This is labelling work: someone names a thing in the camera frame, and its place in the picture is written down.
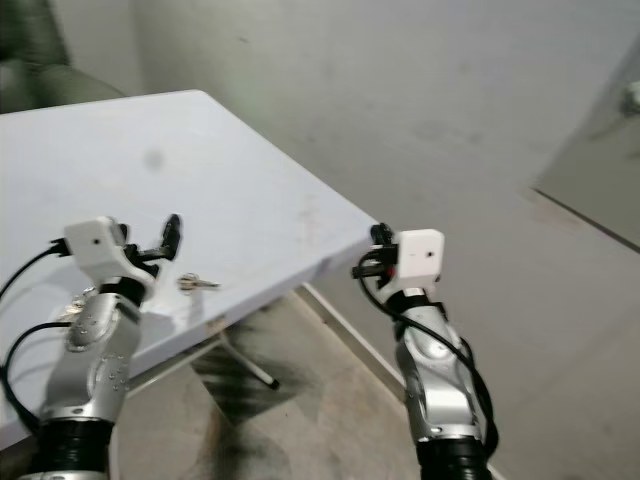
black cable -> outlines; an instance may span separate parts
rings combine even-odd
[[[69,325],[71,325],[71,322],[47,322],[36,325],[35,327],[31,327],[22,335],[20,335],[15,342],[13,342],[13,345],[11,345],[11,348],[9,349],[9,353],[7,355],[6,361],[4,362],[4,365],[0,367],[0,380],[2,382],[2,388],[4,388],[7,401],[15,409],[18,417],[20,418],[22,423],[29,429],[29,431],[31,431],[31,433],[36,433],[38,431],[38,428],[40,427],[40,420],[33,413],[31,413],[27,409],[27,407],[20,403],[20,400],[18,400],[15,393],[13,392],[13,389],[11,388],[11,385],[9,384],[9,368],[11,367],[11,360],[13,360],[13,355],[15,354],[20,344],[24,342],[29,335],[40,330],[45,330],[47,328],[68,327]]]
[[[52,255],[52,254],[58,254],[59,256],[66,256],[69,254],[69,250],[67,249],[63,238],[54,240],[51,243],[53,243],[53,246],[51,248],[33,257],[31,260],[25,263],[22,267],[20,267],[18,271],[16,271],[16,273],[14,273],[11,276],[11,278],[9,278],[7,283],[5,283],[4,286],[2,287],[2,290],[0,290],[0,300],[2,299],[4,294],[7,292],[7,290],[9,290],[9,287],[18,279],[18,277],[22,275],[29,267],[31,267],[38,260],[41,260],[47,255]],[[7,360],[4,363],[4,365],[0,365],[0,382],[2,383],[2,387],[5,390],[5,396],[7,397],[7,401],[15,409],[22,423],[24,423],[24,425],[32,433],[35,433],[40,422],[38,420],[38,417],[36,417],[24,405],[22,405],[22,403],[20,403],[18,398],[15,396],[13,390],[11,389],[11,385],[9,384],[9,364],[11,362],[11,357],[13,356],[13,352],[15,351],[15,348],[17,348],[17,346],[20,345],[20,343],[26,337],[28,337],[33,332],[42,330],[43,328],[53,328],[54,326],[56,326],[56,325],[53,325],[53,323],[64,323],[64,322],[52,322],[51,324],[45,323],[27,330],[25,333],[23,333],[20,336],[20,338],[18,338],[18,340],[9,349],[9,354],[7,355]]]
[[[53,248],[50,248],[49,250],[45,250],[44,252],[39,253],[38,255],[33,257],[31,260],[25,263],[22,267],[20,267],[18,271],[11,276],[11,278],[7,281],[7,283],[4,284],[4,287],[2,287],[2,290],[0,290],[0,299],[2,299],[2,296],[6,293],[7,290],[9,290],[9,287],[11,286],[11,284],[13,284],[13,282],[15,282],[18,279],[18,277],[24,273],[25,270],[27,270],[31,265],[36,263],[38,260],[41,260],[47,255],[51,255],[52,253],[55,253],[53,251]]]
[[[358,267],[362,268],[362,266],[367,260],[372,259],[373,254],[374,254],[373,252],[369,252],[365,254],[358,262]],[[447,349],[451,351],[451,353],[453,353],[456,356],[456,358],[460,361],[460,363],[462,363],[467,368],[467,370],[469,370],[469,373],[471,374],[471,378],[473,381],[473,386],[478,395],[478,404],[480,405],[480,409],[482,410],[482,413],[484,414],[485,421],[486,421],[484,449],[487,455],[487,459],[490,458],[491,455],[493,455],[493,453],[496,451],[496,448],[498,448],[498,442],[499,442],[498,428],[493,419],[493,403],[491,401],[491,394],[489,393],[489,389],[487,388],[487,385],[484,382],[482,375],[480,375],[480,372],[478,372],[478,370],[474,366],[473,360],[469,358],[467,355],[465,355],[458,348],[456,348],[455,345],[453,345],[451,342],[449,342],[449,340],[444,338],[439,333],[434,332],[430,328],[425,327],[424,325],[414,320],[411,320],[409,317],[406,317],[401,313],[391,310],[389,307],[381,303],[380,300],[378,300],[373,295],[373,293],[371,293],[363,277],[358,278],[358,283],[360,284],[360,288],[362,289],[367,299],[369,299],[369,301],[378,310],[390,316],[394,320],[397,320],[407,326],[420,330],[421,332],[426,333],[433,339],[442,343],[445,347],[447,347]]]
[[[464,347],[464,349],[467,351],[467,357],[469,357],[469,360],[471,361],[471,363],[473,364],[473,366],[475,367],[476,365],[476,359],[475,356],[473,354],[473,350],[471,349],[471,345],[469,345],[469,342],[467,342],[464,338],[460,337],[460,343],[462,344],[462,346]]]

gray wall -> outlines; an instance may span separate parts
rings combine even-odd
[[[640,31],[637,0],[135,0],[152,91],[199,88],[396,229],[441,298],[512,479],[640,478],[640,257],[530,189]],[[387,358],[346,269],[320,290]]]
[[[146,92],[129,0],[52,0],[73,65],[127,95]]]

door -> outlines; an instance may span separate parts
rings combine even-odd
[[[640,251],[640,38],[536,188]]]

dark stain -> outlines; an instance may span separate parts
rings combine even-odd
[[[480,132],[472,132],[467,137],[467,143],[471,145],[479,145],[484,140],[484,135]]]
[[[471,64],[469,62],[460,62],[458,64],[458,73],[460,75],[467,75],[471,71]]]
[[[420,192],[412,192],[411,194],[409,194],[409,199],[413,203],[422,203],[422,202],[424,202],[424,197],[422,196],[422,194]]]
[[[427,120],[415,125],[412,131],[421,140],[435,142],[447,136],[449,127],[443,123]]]
[[[253,473],[251,478],[291,479],[287,453],[255,429],[232,428],[223,432],[220,445],[211,453],[213,471],[206,478],[240,480]]]
[[[151,172],[159,172],[165,164],[164,156],[160,150],[149,150],[142,161]]]

green chair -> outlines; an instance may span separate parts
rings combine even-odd
[[[47,0],[0,0],[0,113],[122,96],[70,66]]]

